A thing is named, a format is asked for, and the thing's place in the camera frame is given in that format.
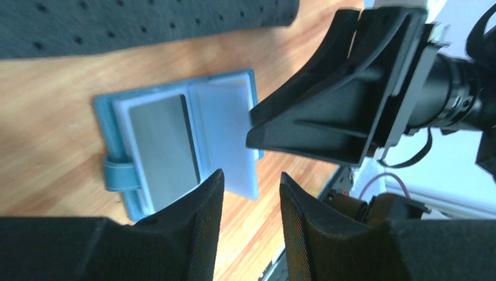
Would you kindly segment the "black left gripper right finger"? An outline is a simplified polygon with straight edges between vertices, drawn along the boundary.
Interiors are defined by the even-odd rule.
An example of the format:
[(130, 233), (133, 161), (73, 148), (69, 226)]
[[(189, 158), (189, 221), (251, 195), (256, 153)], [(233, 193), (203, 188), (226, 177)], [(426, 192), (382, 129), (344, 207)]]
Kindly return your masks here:
[(356, 221), (280, 181), (290, 280), (494, 280), (494, 220)]

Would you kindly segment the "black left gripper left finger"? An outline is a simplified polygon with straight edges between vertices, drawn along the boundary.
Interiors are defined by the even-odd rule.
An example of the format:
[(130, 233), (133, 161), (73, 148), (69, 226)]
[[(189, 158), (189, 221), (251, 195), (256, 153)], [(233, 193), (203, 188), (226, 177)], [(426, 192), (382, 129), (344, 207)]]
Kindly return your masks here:
[(1, 218), (2, 280), (212, 280), (225, 178), (134, 225), (106, 217)]

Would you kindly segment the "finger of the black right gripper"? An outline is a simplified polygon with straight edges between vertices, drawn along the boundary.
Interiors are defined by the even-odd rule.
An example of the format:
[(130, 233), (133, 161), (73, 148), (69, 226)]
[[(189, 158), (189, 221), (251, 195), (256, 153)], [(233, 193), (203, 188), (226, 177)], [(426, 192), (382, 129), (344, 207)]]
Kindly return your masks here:
[(253, 124), (262, 124), (280, 114), (343, 64), (348, 57), (359, 15), (360, 12), (354, 9), (336, 11), (323, 41), (307, 63), (250, 111)]
[(382, 6), (359, 11), (347, 59), (280, 114), (253, 124), (248, 148), (359, 166), (388, 103), (402, 94), (427, 11)]

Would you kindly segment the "teal leather card holder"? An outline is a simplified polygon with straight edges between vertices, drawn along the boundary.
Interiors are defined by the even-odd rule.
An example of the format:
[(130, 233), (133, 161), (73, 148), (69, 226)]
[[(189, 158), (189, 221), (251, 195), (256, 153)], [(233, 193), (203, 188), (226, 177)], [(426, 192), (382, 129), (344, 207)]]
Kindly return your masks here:
[(263, 151), (246, 146), (257, 103), (251, 69), (96, 97), (107, 148), (105, 188), (121, 195), (134, 222), (192, 192), (218, 169), (226, 191), (258, 199), (256, 162)]

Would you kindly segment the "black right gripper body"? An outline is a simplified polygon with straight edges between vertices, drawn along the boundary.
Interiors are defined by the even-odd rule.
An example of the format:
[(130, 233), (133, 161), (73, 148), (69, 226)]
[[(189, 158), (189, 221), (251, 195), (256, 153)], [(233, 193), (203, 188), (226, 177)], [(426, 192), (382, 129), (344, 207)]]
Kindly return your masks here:
[(468, 59), (434, 54), (424, 44), (426, 62), (414, 61), (402, 94), (388, 103), (373, 138), (377, 148), (390, 148), (402, 135), (439, 128), (448, 135), (480, 131), (481, 152), (495, 151), (495, 29), (480, 19), (466, 40)]

